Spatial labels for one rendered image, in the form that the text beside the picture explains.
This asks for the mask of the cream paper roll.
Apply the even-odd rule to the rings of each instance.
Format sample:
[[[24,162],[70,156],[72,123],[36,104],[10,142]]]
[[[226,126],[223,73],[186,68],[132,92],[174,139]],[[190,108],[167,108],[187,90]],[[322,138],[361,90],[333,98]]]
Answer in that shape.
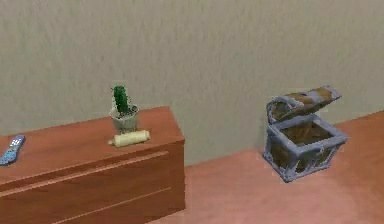
[[[111,140],[108,141],[109,145],[115,147],[124,147],[142,143],[151,139],[150,132],[147,130],[135,131],[120,135],[115,135]]]

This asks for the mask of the green cactus in grey pot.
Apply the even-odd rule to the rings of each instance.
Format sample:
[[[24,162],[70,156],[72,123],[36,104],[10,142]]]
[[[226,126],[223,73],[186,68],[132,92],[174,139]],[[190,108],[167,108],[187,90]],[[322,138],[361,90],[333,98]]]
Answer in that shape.
[[[109,116],[118,133],[124,134],[136,131],[138,126],[138,106],[132,103],[124,86],[114,86],[111,92],[112,108]]]

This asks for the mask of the red-brown wooden chest of drawers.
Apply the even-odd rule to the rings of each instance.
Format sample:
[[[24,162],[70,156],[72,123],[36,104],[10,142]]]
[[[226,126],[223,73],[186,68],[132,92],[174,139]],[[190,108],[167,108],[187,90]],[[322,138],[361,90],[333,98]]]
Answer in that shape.
[[[110,118],[30,131],[0,166],[0,224],[146,224],[185,207],[185,139],[170,108],[138,114],[150,140],[115,148]]]

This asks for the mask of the grey and brown open chest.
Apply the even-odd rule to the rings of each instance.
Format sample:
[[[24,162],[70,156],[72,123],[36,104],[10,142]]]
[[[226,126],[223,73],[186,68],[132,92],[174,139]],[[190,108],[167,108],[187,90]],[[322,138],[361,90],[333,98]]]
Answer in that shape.
[[[266,105],[263,158],[286,183],[330,167],[348,135],[317,112],[342,95],[329,85],[274,97]]]

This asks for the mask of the blue remote control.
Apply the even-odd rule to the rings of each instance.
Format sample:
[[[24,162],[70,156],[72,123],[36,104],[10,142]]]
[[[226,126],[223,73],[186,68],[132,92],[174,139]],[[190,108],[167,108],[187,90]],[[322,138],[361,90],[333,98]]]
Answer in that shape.
[[[7,150],[0,157],[0,166],[9,166],[18,160],[18,154],[25,143],[24,135],[16,135],[8,145]]]

